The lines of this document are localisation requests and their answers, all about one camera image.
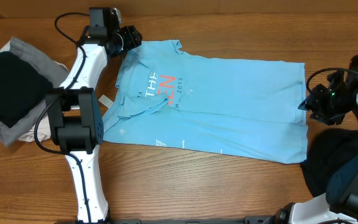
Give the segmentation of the light blue printed t-shirt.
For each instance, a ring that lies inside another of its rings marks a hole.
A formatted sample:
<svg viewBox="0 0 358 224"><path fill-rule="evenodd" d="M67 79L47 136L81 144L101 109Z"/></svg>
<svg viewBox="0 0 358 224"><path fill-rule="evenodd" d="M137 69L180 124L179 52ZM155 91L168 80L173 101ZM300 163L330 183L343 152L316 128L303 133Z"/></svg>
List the light blue printed t-shirt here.
<svg viewBox="0 0 358 224"><path fill-rule="evenodd" d="M205 58L147 41L119 69L104 140L297 164L308 148L303 63Z"/></svg>

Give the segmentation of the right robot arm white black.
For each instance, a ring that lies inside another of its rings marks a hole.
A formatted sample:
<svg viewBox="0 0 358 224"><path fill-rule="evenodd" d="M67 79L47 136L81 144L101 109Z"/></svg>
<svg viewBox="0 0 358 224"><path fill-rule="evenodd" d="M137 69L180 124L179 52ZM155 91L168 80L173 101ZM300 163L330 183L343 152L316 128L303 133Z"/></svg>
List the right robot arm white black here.
<svg viewBox="0 0 358 224"><path fill-rule="evenodd" d="M327 125L341 124L346 113L358 119L358 55L349 68L329 68L328 87L309 89L299 109ZM303 203L289 203L271 217L249 217L245 223L358 223L358 151L331 176L325 193Z"/></svg>

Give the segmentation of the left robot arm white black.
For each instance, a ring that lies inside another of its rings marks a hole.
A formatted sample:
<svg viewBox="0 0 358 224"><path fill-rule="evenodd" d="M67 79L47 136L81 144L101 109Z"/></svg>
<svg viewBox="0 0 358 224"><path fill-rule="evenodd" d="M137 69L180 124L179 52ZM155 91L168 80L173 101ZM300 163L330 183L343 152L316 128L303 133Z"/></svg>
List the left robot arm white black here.
<svg viewBox="0 0 358 224"><path fill-rule="evenodd" d="M110 223L109 205L99 171L104 129L95 88L111 57L141 45L134 26L109 30L91 26L76 43L77 56L68 77L46 96L52 141L65 156L78 203L76 223Z"/></svg>

